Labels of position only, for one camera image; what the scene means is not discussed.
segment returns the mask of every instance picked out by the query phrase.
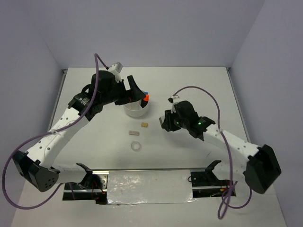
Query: white table surface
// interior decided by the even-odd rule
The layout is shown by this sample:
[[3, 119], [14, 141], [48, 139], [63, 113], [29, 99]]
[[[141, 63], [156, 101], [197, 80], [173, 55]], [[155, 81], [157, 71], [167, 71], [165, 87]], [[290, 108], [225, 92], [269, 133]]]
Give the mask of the white table surface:
[[[72, 97], [90, 83], [94, 68], [69, 68], [54, 116], [56, 122]], [[227, 154], [216, 147], [192, 138], [187, 131], [165, 132], [159, 117], [170, 108], [167, 99], [179, 88], [203, 87], [217, 99], [221, 125], [246, 139], [235, 96], [223, 67], [123, 68], [122, 77], [133, 75], [140, 89], [150, 95], [150, 110], [141, 119], [124, 114], [122, 106], [106, 105], [103, 111], [81, 129], [62, 150], [56, 164], [82, 162], [91, 169], [191, 168], [206, 167], [215, 159], [228, 161]], [[179, 94], [190, 101], [200, 116], [216, 121], [212, 99], [199, 90], [187, 89]], [[148, 128], [141, 127], [147, 122]], [[139, 131], [140, 136], [128, 135]], [[132, 141], [142, 144], [140, 152], [130, 148]], [[221, 199], [199, 198], [186, 204], [95, 205], [93, 201], [62, 201], [63, 187], [44, 206], [35, 210], [17, 210], [12, 226], [212, 226], [212, 227], [285, 227], [285, 221], [271, 187], [264, 195], [253, 193], [250, 204], [229, 209], [223, 220], [217, 219]], [[19, 204], [31, 206], [50, 192], [40, 193], [26, 183]], [[249, 190], [245, 183], [236, 187], [232, 205], [245, 203]]]

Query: white wall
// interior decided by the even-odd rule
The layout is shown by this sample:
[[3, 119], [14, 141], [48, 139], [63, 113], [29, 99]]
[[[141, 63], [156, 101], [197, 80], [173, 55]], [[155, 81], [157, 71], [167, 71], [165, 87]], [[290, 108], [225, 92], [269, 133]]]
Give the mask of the white wall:
[[264, 0], [22, 0], [61, 68], [231, 66]]
[[253, 142], [271, 145], [289, 227], [303, 226], [303, 1], [266, 0], [232, 65]]
[[[62, 73], [19, 0], [0, 1], [0, 31], [2, 175], [3, 165], [16, 146], [47, 130]], [[14, 164], [6, 183], [9, 195], [18, 202], [24, 180]], [[10, 226], [14, 214], [15, 209], [1, 192], [0, 226]]]

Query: purple cable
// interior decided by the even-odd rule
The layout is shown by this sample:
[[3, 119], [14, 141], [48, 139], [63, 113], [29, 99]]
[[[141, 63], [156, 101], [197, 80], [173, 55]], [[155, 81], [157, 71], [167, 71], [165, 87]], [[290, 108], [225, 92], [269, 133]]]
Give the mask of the purple cable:
[[246, 203], [244, 203], [242, 206], [234, 207], [234, 206], [231, 206], [231, 205], [225, 203], [226, 197], [224, 197], [224, 196], [225, 196], [226, 192], [227, 192], [227, 191], [224, 191], [224, 192], [222, 193], [222, 196], [221, 196], [222, 202], [224, 202], [224, 204], [225, 204], [226, 206], [228, 206], [228, 207], [230, 207], [230, 208], [233, 208], [233, 209], [241, 209], [241, 208], [243, 208], [243, 207], [246, 207], [247, 204], [249, 204], [249, 202], [250, 202], [250, 200], [251, 200], [251, 196], [252, 196], [252, 189], [250, 188], [250, 196], [248, 197], [248, 200], [246, 201]]
[[[175, 93], [173, 94], [173, 96], [175, 96], [175, 95], [178, 94], [180, 91], [182, 91], [182, 90], [184, 90], [184, 89], [186, 89], [186, 88], [196, 88], [196, 89], [199, 89], [199, 90], [201, 90], [201, 91], [204, 91], [205, 93], [207, 93], [207, 94], [213, 99], [214, 103], [215, 103], [216, 106], [217, 106], [217, 110], [218, 110], [218, 120], [217, 120], [217, 124], [218, 124], [218, 128], [220, 129], [220, 128], [221, 128], [221, 125], [220, 125], [220, 115], [221, 115], [221, 112], [220, 112], [219, 104], [218, 104], [217, 100], [214, 98], [214, 96], [213, 96], [212, 94], [210, 94], [208, 91], [206, 91], [205, 89], [200, 88], [200, 87], [196, 87], [196, 86], [186, 86], [186, 87], [183, 87], [183, 88], [181, 88], [180, 90], [178, 90], [177, 92], [175, 92]], [[228, 141], [227, 141], [227, 139], [226, 139], [224, 133], [221, 131], [220, 134], [222, 135], [222, 138], [223, 138], [223, 140], [224, 140], [224, 142], [225, 142], [225, 144], [226, 144], [226, 148], [227, 148], [227, 152], [228, 152], [228, 157], [229, 157], [229, 164], [230, 164], [229, 189], [228, 189], [228, 191], [227, 191], [227, 195], [225, 196], [225, 198], [224, 198], [223, 201], [221, 202], [221, 204], [220, 204], [220, 206], [219, 206], [219, 209], [218, 209], [218, 219], [221, 220], [221, 219], [224, 218], [227, 209], [228, 209], [229, 207], [230, 207], [230, 208], [233, 208], [232, 206], [229, 205], [229, 203], [230, 203], [230, 201], [231, 201], [232, 191], [233, 191], [235, 185], [237, 184], [237, 182], [235, 182], [234, 185], [232, 184], [232, 172], [233, 172], [233, 169], [232, 169], [232, 153], [231, 153], [231, 149], [230, 149], [230, 147], [229, 147]], [[246, 202], [242, 207], [245, 207], [245, 206], [249, 203], [250, 199], [251, 199], [251, 196], [250, 196], [248, 202]], [[225, 204], [226, 206], [224, 207], [223, 213], [221, 214], [221, 209], [222, 209], [222, 206], [223, 206], [224, 204]]]
[[[65, 129], [68, 129], [72, 126], [74, 126], [76, 123], [78, 123], [85, 115], [86, 113], [89, 111], [89, 109], [91, 108], [91, 106], [93, 105], [93, 101], [96, 97], [96, 93], [97, 93], [97, 88], [98, 88], [98, 82], [99, 82], [99, 64], [98, 64], [98, 59], [101, 61], [101, 63], [103, 64], [103, 66], [105, 68], [108, 69], [108, 67], [104, 64], [104, 62], [100, 59], [99, 55], [95, 54], [95, 63], [96, 63], [96, 83], [95, 83], [95, 87], [94, 87], [94, 92], [93, 92], [93, 96], [91, 98], [91, 101], [88, 105], [88, 107], [85, 109], [85, 111], [83, 112], [83, 114], [77, 119], [75, 120], [73, 123], [67, 125], [67, 126], [64, 126], [60, 129], [57, 129], [57, 132], [59, 131], [63, 131]], [[58, 187], [55, 189], [55, 191], [50, 195], [50, 197], [48, 197], [45, 201], [39, 203], [38, 205], [35, 205], [35, 206], [32, 206], [32, 207], [23, 207], [23, 206], [19, 206], [18, 204], [14, 203], [9, 195], [7, 194], [7, 191], [6, 191], [6, 188], [5, 188], [5, 176], [6, 176], [6, 171], [7, 171], [7, 168], [9, 166], [9, 162], [11, 161], [11, 159], [13, 158], [14, 154], [16, 154], [18, 152], [18, 150], [23, 147], [24, 145], [28, 144], [29, 142], [33, 141], [33, 140], [36, 140], [36, 139], [40, 139], [44, 136], [48, 136], [52, 134], [50, 131], [49, 132], [46, 132], [44, 134], [41, 134], [41, 135], [37, 135], [37, 136], [34, 136], [26, 141], [24, 141], [23, 143], [21, 143], [14, 151], [13, 153], [11, 153], [11, 155], [9, 156], [8, 160], [6, 161], [5, 165], [4, 165], [4, 168], [3, 168], [3, 172], [2, 172], [2, 191], [3, 191], [3, 194], [4, 194], [4, 197], [5, 199], [10, 203], [10, 205], [12, 205], [13, 207], [16, 207], [18, 209], [22, 209], [22, 210], [31, 210], [31, 209], [35, 209], [35, 208], [38, 208], [42, 205], [44, 205], [45, 203], [47, 203], [54, 195], [55, 193], [58, 191], [59, 187], [62, 185], [62, 184], [59, 184]]]

